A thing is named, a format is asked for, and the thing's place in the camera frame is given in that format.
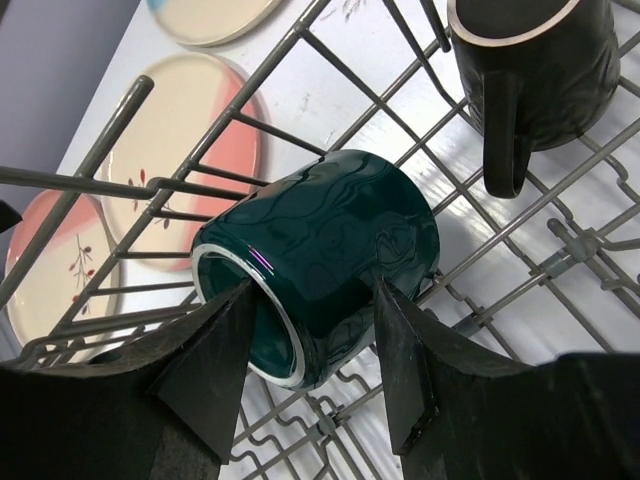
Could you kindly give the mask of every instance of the pink plate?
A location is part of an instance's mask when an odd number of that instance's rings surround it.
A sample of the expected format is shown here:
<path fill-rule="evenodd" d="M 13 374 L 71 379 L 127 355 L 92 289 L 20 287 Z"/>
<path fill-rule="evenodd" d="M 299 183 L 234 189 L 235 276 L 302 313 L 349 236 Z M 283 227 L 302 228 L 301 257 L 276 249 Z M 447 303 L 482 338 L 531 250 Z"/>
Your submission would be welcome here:
<path fill-rule="evenodd" d="M 103 166 L 103 178 L 110 182 L 144 186 L 153 177 L 171 177 L 243 85 L 231 68 L 201 53 L 170 56 L 144 74 L 154 80 L 155 88 Z M 248 102 L 242 111 L 255 116 L 254 103 Z M 258 130 L 233 121 L 201 163 L 255 176 L 259 147 Z M 191 173 L 187 181 L 244 194 L 251 191 L 247 184 L 202 173 Z M 105 218 L 116 242 L 122 240 L 148 204 L 148 201 L 102 198 Z M 233 204 L 230 200 L 174 193 L 164 210 L 212 217 Z M 188 252 L 201 225 L 201 222 L 155 219 L 130 250 Z M 191 265 L 188 258 L 143 262 L 165 271 L 184 270 Z"/>
<path fill-rule="evenodd" d="M 16 226 L 11 237 L 7 273 L 16 264 L 59 197 L 60 192 L 45 191 L 27 207 L 23 221 Z M 102 220 L 99 204 L 87 195 L 80 195 L 9 300 L 9 320 L 22 345 L 51 332 L 107 259 L 111 245 L 112 240 Z M 102 286 L 117 287 L 118 284 L 119 270 L 116 267 Z M 111 315 L 116 304 L 115 296 L 93 297 L 75 320 Z"/>

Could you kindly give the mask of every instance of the wire grid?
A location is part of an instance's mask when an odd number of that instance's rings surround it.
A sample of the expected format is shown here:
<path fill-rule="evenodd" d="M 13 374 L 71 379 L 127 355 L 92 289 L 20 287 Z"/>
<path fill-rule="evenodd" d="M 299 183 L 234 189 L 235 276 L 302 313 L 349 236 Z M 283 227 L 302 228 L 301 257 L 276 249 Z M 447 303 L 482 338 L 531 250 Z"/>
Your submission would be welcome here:
<path fill-rule="evenodd" d="M 394 1 L 383 0 L 389 14 L 413 50 L 415 60 L 381 95 L 377 95 L 374 90 L 341 61 L 325 43 L 311 32 L 311 25 L 329 4 L 329 1 L 330 0 L 314 0 L 311 2 L 309 7 L 277 44 L 276 48 L 247 80 L 244 87 L 231 101 L 229 106 L 214 121 L 200 142 L 194 146 L 191 153 L 171 178 L 151 179 L 146 187 L 112 184 L 93 178 L 107 153 L 117 141 L 120 133 L 126 128 L 131 118 L 135 115 L 151 91 L 153 86 L 152 81 L 144 76 L 139 77 L 127 95 L 125 95 L 118 109 L 94 144 L 94 147 L 89 151 L 73 177 L 0 167 L 0 181 L 3 183 L 64 190 L 64 193 L 53 208 L 51 215 L 42 224 L 19 261 L 0 285 L 0 304 L 3 306 L 6 305 L 9 298 L 13 295 L 29 268 L 35 262 L 38 254 L 43 250 L 81 192 L 94 195 L 150 200 L 144 213 L 139 217 L 123 240 L 114 248 L 108 260 L 96 271 L 93 278 L 79 294 L 78 299 L 62 316 L 51 334 L 48 337 L 36 339 L 27 344 L 17 359 L 8 362 L 9 365 L 17 368 L 31 369 L 38 365 L 46 367 L 72 361 L 74 355 L 79 351 L 104 348 L 122 342 L 134 341 L 149 331 L 172 322 L 182 315 L 199 308 L 200 305 L 194 302 L 196 298 L 195 292 L 192 292 L 177 306 L 73 322 L 73 319 L 80 312 L 87 300 L 94 296 L 193 286 L 193 282 L 187 281 L 156 285 L 100 288 L 102 281 L 122 260 L 188 257 L 188 253 L 185 252 L 129 251 L 136 238 L 154 219 L 170 218 L 199 222 L 209 220 L 209 218 L 199 215 L 163 210 L 163 206 L 174 192 L 208 195 L 231 200 L 239 200 L 243 196 L 237 192 L 189 183 L 185 179 L 190 172 L 195 171 L 215 175 L 248 183 L 256 187 L 268 184 L 258 178 L 245 177 L 199 164 L 203 155 L 231 121 L 235 120 L 245 123 L 313 154 L 324 155 L 327 152 L 343 148 L 378 112 L 384 112 L 412 139 L 413 145 L 405 154 L 396 160 L 395 164 L 397 166 L 402 166 L 414 154 L 422 152 L 455 187 L 452 193 L 447 195 L 439 204 L 435 205 L 433 208 L 434 214 L 436 216 L 441 214 L 456 200 L 463 198 L 493 232 L 493 235 L 488 240 L 467 258 L 459 262 L 453 269 L 448 272 L 438 271 L 435 281 L 420 295 L 418 303 L 427 305 L 428 301 L 437 293 L 441 291 L 447 292 L 454 302 L 464 303 L 471 310 L 471 314 L 461 318 L 454 325 L 454 328 L 461 334 L 469 337 L 485 329 L 491 333 L 507 355 L 513 359 L 520 360 L 516 349 L 514 349 L 498 329 L 494 327 L 492 321 L 500 310 L 510 305 L 534 287 L 542 286 L 566 308 L 570 315 L 588 332 L 602 350 L 607 352 L 613 350 L 611 344 L 603 337 L 598 329 L 590 323 L 589 319 L 581 312 L 578 306 L 556 286 L 553 280 L 572 265 L 582 262 L 598 279 L 603 290 L 610 291 L 629 311 L 640 318 L 640 304 L 638 303 L 638 295 L 640 295 L 639 279 L 631 278 L 610 255 L 610 252 L 640 248 L 640 239 L 634 238 L 624 241 L 609 240 L 615 230 L 623 226 L 640 212 L 640 196 L 628 183 L 629 174 L 623 164 L 613 156 L 613 152 L 618 147 L 640 131 L 640 118 L 635 119 L 631 124 L 621 129 L 604 145 L 599 145 L 587 135 L 580 138 L 579 141 L 592 152 L 592 155 L 553 186 L 545 185 L 536 175 L 529 172 L 527 174 L 527 180 L 540 192 L 541 196 L 506 225 L 500 225 L 489 213 L 488 209 L 484 207 L 472 193 L 472 187 L 482 177 L 481 169 L 476 170 L 468 178 L 461 181 L 443 159 L 427 146 L 428 141 L 455 118 L 460 118 L 473 127 L 465 110 L 467 106 L 466 100 L 456 102 L 447 92 L 445 86 L 442 85 L 438 75 L 430 64 L 431 57 L 440 48 L 447 48 L 447 40 L 442 37 L 437 37 L 436 41 L 425 50 L 422 50 Z M 618 0 L 616 3 L 636 14 L 640 14 L 640 4 L 635 0 Z M 425 7 L 425 14 L 428 17 L 430 14 L 429 2 L 421 0 L 421 4 Z M 326 150 L 312 145 L 291 133 L 241 113 L 245 103 L 256 93 L 257 89 L 291 51 L 294 45 L 300 41 L 305 42 L 324 57 L 325 60 L 335 67 L 337 71 L 371 101 L 371 106 Z M 620 46 L 621 56 L 628 54 L 638 43 L 640 43 L 640 32 L 637 32 L 626 43 Z M 389 106 L 389 101 L 392 97 L 420 70 L 426 72 L 436 90 L 450 108 L 448 113 L 422 136 L 418 135 L 407 122 Z M 624 76 L 621 77 L 619 86 L 640 99 L 640 86 L 630 79 Z M 559 198 L 559 195 L 599 164 L 605 164 L 613 169 L 617 176 L 617 188 L 631 201 L 631 206 L 614 218 L 611 218 L 604 226 L 595 230 L 579 225 L 574 213 Z M 554 256 L 550 257 L 548 261 L 537 263 L 519 248 L 516 242 L 510 238 L 510 235 L 547 205 L 552 205 L 558 216 L 558 218 L 549 220 L 548 228 L 557 238 L 565 243 L 566 248 L 560 249 Z M 530 272 L 529 278 L 493 304 L 484 306 L 474 301 L 465 293 L 458 291 L 452 282 L 465 273 L 465 271 L 490 250 L 500 244 L 506 246 L 506 248 L 526 266 Z M 579 258 L 579 255 L 575 253 L 578 250 L 590 253 Z M 564 268 L 560 270 L 551 268 L 557 267 L 558 265 L 562 265 Z M 110 336 L 105 338 L 104 334 L 110 334 Z M 375 346 L 371 346 L 370 352 L 375 353 Z M 314 474 L 314 478 L 324 478 L 326 476 L 329 478 L 339 478 L 333 463 L 330 461 L 330 457 L 336 454 L 342 458 L 342 461 L 344 461 L 355 478 L 383 478 L 348 423 L 349 418 L 358 409 L 382 392 L 379 377 L 371 381 L 365 380 L 363 376 L 357 373 L 345 374 L 342 371 L 339 372 L 332 381 L 345 385 L 357 385 L 360 392 L 360 395 L 347 406 L 337 405 L 330 396 L 316 397 L 314 396 L 315 393 L 296 393 L 281 402 L 277 402 L 272 392 L 272 387 L 270 388 L 262 379 L 258 381 L 260 382 L 264 400 L 267 402 L 270 411 L 260 419 L 250 422 L 244 405 L 241 408 L 241 425 L 239 425 L 239 433 L 235 440 L 236 448 L 234 448 L 233 460 L 235 462 L 243 462 L 248 459 L 253 463 L 255 470 L 245 478 L 269 478 L 268 471 L 278 464 L 284 464 L 292 478 L 302 478 L 290 460 L 291 456 L 301 449 L 304 449 L 309 455 L 315 454 L 319 459 L 320 467 Z M 305 419 L 299 414 L 291 415 L 287 413 L 292 411 L 291 409 L 294 405 L 298 407 L 302 406 L 302 408 L 311 412 L 313 414 L 313 421 Z M 275 435 L 256 435 L 259 429 L 274 423 L 283 430 L 297 427 L 302 431 L 302 434 L 297 441 L 288 446 L 284 446 Z M 343 440 L 344 435 L 347 436 L 352 448 L 345 446 Z M 253 450 L 253 447 L 261 447 L 265 444 L 272 445 L 277 452 L 266 461 L 259 458 Z M 353 449 L 355 449 L 357 453 L 357 461 L 354 460 Z"/>

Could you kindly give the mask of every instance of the ceramic plate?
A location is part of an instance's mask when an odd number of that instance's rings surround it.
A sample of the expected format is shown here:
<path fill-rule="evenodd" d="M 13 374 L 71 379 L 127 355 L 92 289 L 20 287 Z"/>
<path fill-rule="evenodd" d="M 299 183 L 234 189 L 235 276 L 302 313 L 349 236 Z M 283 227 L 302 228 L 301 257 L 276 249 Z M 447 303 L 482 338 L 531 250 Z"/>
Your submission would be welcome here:
<path fill-rule="evenodd" d="M 9 244 L 7 272 L 16 264 L 59 197 L 60 192 L 48 190 L 27 207 L 23 221 L 16 226 Z M 9 321 L 22 345 L 49 334 L 107 259 L 111 245 L 98 202 L 87 195 L 80 195 L 9 300 Z M 117 287 L 119 276 L 116 267 L 102 287 Z M 117 298 L 113 295 L 93 297 L 75 320 L 111 315 L 116 304 Z"/>
<path fill-rule="evenodd" d="M 238 75 L 221 61 L 200 53 L 168 57 L 144 72 L 155 88 L 122 134 L 105 165 L 103 177 L 111 182 L 143 186 L 153 177 L 170 177 L 194 145 L 242 87 Z M 249 102 L 243 112 L 255 116 Z M 232 122 L 203 157 L 201 163 L 256 175 L 259 132 Z M 250 192 L 250 185 L 192 172 L 189 182 Z M 145 201 L 103 197 L 109 229 L 116 241 L 148 205 Z M 164 209 L 173 212 L 215 216 L 233 205 L 231 200 L 175 193 Z M 133 244 L 134 252 L 188 252 L 200 222 L 157 219 Z M 145 260 L 165 271 L 189 268 L 191 261 Z"/>
<path fill-rule="evenodd" d="M 280 0 L 147 0 L 160 27 L 183 45 L 211 46 L 258 25 Z"/>

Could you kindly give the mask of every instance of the black mug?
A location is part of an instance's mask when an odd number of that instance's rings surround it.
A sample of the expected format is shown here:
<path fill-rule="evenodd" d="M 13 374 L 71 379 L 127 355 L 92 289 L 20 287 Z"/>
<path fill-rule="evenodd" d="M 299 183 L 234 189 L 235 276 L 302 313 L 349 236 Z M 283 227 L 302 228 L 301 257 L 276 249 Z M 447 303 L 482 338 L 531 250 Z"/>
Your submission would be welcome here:
<path fill-rule="evenodd" d="M 618 85 L 609 0 L 449 0 L 469 110 L 484 134 L 487 192 L 514 198 L 531 153 L 587 131 Z"/>

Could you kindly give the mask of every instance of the mug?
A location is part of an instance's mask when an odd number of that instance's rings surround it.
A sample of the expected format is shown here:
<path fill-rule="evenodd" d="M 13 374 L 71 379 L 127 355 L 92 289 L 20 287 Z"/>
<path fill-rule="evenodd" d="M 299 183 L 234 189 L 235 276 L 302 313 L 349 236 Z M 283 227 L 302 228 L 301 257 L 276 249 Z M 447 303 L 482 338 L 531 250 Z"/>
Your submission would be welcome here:
<path fill-rule="evenodd" d="M 618 85 L 609 0 L 449 0 L 471 118 L 484 134 L 487 192 L 514 198 L 531 153 L 587 131 Z"/>
<path fill-rule="evenodd" d="M 191 259 L 202 302 L 245 278 L 257 283 L 249 365 L 276 385 L 308 390 L 374 341 L 375 279 L 415 298 L 439 251 L 413 182 L 376 155 L 344 150 L 210 220 Z"/>

